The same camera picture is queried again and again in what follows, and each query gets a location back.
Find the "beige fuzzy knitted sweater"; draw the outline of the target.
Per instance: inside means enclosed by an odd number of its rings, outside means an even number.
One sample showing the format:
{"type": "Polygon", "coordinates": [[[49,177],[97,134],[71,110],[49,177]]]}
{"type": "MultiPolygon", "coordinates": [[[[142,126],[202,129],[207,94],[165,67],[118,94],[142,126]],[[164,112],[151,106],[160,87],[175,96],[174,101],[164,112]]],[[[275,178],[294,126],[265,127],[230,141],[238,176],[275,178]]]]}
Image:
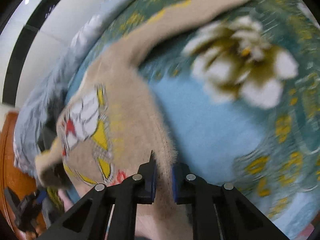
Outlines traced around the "beige fuzzy knitted sweater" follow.
{"type": "Polygon", "coordinates": [[[110,45],[86,70],[78,91],[62,110],[57,137],[35,158],[43,186],[62,188],[63,168],[80,196],[95,184],[113,186],[154,155],[157,189],[152,205],[138,207],[135,234],[149,239],[192,239],[185,207],[174,203],[176,152],[163,117],[138,67],[157,44],[210,22],[250,0],[187,0],[162,9],[110,45]]]}

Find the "grey-blue floral duvet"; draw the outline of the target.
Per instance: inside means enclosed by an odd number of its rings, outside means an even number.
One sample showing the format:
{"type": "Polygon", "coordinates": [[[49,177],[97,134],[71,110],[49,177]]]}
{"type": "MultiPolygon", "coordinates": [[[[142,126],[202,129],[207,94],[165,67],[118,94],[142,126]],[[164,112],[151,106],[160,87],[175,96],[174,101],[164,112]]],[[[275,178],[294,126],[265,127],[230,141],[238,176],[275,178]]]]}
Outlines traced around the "grey-blue floral duvet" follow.
{"type": "Polygon", "coordinates": [[[79,29],[52,70],[35,86],[20,110],[14,130],[14,166],[35,178],[35,157],[43,126],[61,113],[73,76],[98,38],[134,0],[104,0],[100,9],[79,29]]]}

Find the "teal floral bed blanket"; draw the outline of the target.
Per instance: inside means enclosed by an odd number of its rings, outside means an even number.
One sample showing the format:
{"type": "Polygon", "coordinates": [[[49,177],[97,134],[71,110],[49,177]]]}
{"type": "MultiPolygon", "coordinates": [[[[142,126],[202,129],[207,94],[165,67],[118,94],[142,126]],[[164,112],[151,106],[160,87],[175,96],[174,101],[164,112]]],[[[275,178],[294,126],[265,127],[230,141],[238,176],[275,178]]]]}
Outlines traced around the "teal floral bed blanket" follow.
{"type": "Polygon", "coordinates": [[[253,0],[215,23],[291,78],[251,84],[238,98],[217,90],[218,71],[240,60],[186,55],[193,30],[154,48],[140,65],[179,158],[213,184],[232,181],[290,239],[319,212],[319,25],[302,0],[253,0]]]}

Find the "dark grey garment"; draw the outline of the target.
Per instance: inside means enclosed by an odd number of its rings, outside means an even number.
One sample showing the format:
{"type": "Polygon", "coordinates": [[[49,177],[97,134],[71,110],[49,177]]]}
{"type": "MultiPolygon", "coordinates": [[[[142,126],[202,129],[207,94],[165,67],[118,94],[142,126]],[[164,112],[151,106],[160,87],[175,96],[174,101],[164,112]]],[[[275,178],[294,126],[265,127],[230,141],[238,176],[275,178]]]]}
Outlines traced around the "dark grey garment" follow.
{"type": "Polygon", "coordinates": [[[47,110],[48,118],[40,131],[40,135],[37,141],[38,147],[41,152],[49,150],[54,139],[56,138],[56,123],[63,108],[63,100],[53,98],[53,100],[50,101],[47,110]]]}

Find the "white wardrobe with black stripe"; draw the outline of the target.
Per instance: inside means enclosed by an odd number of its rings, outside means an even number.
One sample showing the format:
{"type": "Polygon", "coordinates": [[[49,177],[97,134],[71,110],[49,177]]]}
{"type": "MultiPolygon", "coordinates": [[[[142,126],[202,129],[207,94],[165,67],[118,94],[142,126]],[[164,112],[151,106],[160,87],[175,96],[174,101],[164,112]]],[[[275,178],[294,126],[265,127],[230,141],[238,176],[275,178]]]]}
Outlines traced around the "white wardrobe with black stripe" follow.
{"type": "Polygon", "coordinates": [[[104,0],[23,0],[1,33],[1,104],[21,108],[104,0]]]}

